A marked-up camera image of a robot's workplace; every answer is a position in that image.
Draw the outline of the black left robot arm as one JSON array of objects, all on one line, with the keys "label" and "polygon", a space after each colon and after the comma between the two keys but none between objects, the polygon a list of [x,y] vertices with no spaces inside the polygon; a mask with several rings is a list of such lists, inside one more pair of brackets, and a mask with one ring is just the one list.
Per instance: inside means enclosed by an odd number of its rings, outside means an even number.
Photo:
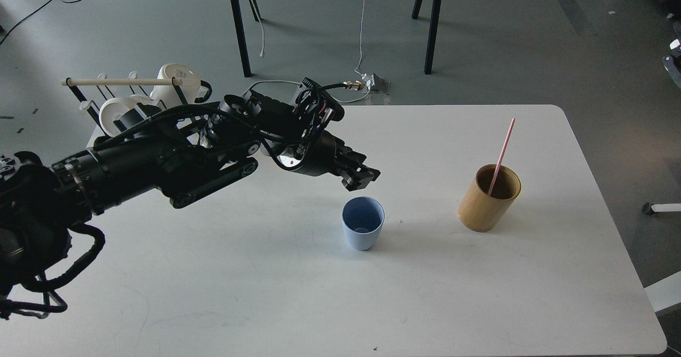
[{"label": "black left robot arm", "polygon": [[105,245],[93,216],[152,189],[182,209],[255,172],[261,148],[287,172],[330,173],[351,192],[366,188],[381,172],[327,132],[345,115],[329,90],[355,86],[304,78],[288,103],[252,88],[167,110],[137,102],[114,120],[118,134],[48,167],[29,151],[2,155],[2,318],[68,308],[56,290]]}]

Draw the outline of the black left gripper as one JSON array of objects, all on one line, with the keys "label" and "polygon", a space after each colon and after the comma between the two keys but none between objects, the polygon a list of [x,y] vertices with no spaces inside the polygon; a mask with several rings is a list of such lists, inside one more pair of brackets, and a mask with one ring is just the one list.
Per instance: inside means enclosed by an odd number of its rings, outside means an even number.
[{"label": "black left gripper", "polygon": [[295,158],[294,152],[287,149],[277,156],[277,160],[286,170],[309,177],[318,177],[324,173],[340,175],[348,192],[365,189],[381,175],[379,170],[364,165],[367,160],[365,154],[354,151],[342,139],[327,131],[307,147],[301,159]]}]

